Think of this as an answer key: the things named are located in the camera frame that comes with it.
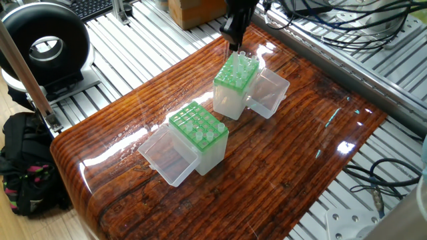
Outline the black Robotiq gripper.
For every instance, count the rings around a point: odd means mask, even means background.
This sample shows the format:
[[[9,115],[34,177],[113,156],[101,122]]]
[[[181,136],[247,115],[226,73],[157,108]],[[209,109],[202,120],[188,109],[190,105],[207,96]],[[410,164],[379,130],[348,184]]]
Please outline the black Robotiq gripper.
[[[258,2],[259,0],[226,0],[227,20],[221,25],[221,34],[229,43],[230,50],[238,50],[242,46],[244,34],[251,23]],[[240,13],[246,18],[241,18],[236,27],[233,16],[238,16]]]

